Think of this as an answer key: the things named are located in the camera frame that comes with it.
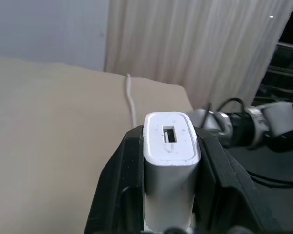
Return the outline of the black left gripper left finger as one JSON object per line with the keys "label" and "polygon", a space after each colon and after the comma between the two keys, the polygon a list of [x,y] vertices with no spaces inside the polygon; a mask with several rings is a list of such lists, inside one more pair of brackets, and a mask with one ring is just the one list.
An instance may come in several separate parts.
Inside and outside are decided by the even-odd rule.
{"label": "black left gripper left finger", "polygon": [[144,229],[143,126],[129,130],[101,171],[86,234],[139,234]]}

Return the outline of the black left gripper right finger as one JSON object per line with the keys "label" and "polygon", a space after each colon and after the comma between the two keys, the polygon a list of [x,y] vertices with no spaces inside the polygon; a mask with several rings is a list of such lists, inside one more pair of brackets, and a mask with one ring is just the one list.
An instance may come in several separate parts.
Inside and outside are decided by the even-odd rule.
{"label": "black left gripper right finger", "polygon": [[244,228],[254,234],[282,231],[246,170],[210,132],[195,128],[201,150],[193,207],[201,234]]}

